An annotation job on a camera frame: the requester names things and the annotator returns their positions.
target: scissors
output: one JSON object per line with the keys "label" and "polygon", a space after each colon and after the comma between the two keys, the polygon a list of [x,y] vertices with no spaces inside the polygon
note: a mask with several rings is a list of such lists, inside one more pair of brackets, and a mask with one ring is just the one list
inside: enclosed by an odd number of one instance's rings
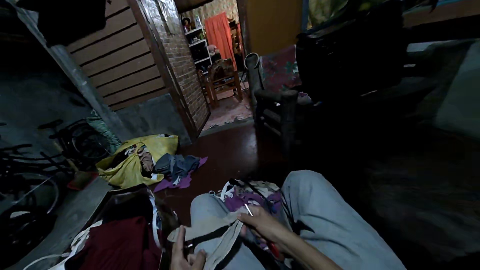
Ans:
{"label": "scissors", "polygon": [[[250,211],[250,208],[248,208],[247,204],[245,204],[245,207],[247,208],[248,213],[253,217],[252,211]],[[280,255],[280,251],[278,250],[278,248],[275,246],[274,243],[267,240],[267,247],[268,249],[270,249],[270,252],[272,253],[273,257],[275,257],[275,259],[283,260],[282,259],[283,256]]]}

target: white shelf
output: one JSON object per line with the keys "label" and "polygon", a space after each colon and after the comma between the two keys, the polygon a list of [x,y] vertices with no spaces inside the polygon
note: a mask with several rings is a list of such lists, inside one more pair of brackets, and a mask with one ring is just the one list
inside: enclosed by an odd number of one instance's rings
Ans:
{"label": "white shelf", "polygon": [[193,32],[197,32],[198,30],[201,30],[201,29],[203,29],[203,28],[202,28],[202,27],[200,27],[200,28],[195,28],[194,30],[190,30],[190,31],[188,31],[188,32],[185,33],[185,34],[188,35],[188,34],[191,34],[191,33],[193,33]]}
{"label": "white shelf", "polygon": [[207,40],[206,40],[206,39],[202,39],[202,40],[197,41],[197,42],[195,42],[195,43],[189,44],[188,47],[195,46],[195,45],[200,44],[200,43],[202,43],[202,42],[207,42]]}
{"label": "white shelf", "polygon": [[207,57],[207,58],[204,58],[204,59],[201,59],[201,60],[195,61],[195,64],[198,64],[198,63],[200,63],[200,62],[203,62],[203,61],[205,61],[205,60],[209,60],[209,59],[210,59],[210,56],[209,56],[209,57]]}

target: brick wall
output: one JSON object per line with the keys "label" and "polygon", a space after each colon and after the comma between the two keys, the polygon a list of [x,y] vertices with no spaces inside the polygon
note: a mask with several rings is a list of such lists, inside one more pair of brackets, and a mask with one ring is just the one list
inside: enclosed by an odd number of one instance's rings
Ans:
{"label": "brick wall", "polygon": [[190,114],[197,129],[205,122],[208,115],[208,105],[198,81],[195,64],[188,47],[187,40],[180,24],[179,14],[173,0],[165,0],[165,13],[168,15],[167,24],[158,12],[155,0],[145,0],[146,8],[153,17],[155,27],[160,34],[163,46],[167,53],[173,73],[187,102]]}

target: light blue pants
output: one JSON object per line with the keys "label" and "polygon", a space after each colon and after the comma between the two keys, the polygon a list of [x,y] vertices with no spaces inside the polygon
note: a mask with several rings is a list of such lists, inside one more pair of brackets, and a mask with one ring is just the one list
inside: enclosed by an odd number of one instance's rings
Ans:
{"label": "light blue pants", "polygon": [[[321,174],[312,171],[291,172],[282,191],[295,222],[300,220],[314,231],[302,230],[300,237],[344,270],[405,269],[377,231],[343,200]],[[221,200],[210,194],[202,194],[192,201],[192,226],[209,216],[222,218],[228,213]],[[282,214],[281,222],[289,226],[285,211]],[[212,253],[219,242],[220,238],[204,241],[197,245],[195,252],[204,249]],[[229,260],[225,267],[228,270],[264,269],[244,244]]]}

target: striped wall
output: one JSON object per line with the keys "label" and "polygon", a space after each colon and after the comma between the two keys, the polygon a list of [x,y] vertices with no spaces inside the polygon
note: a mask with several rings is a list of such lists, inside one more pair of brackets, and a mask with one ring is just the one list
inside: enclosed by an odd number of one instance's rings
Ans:
{"label": "striped wall", "polygon": [[126,0],[106,3],[104,29],[67,51],[112,110],[167,93],[163,78]]}

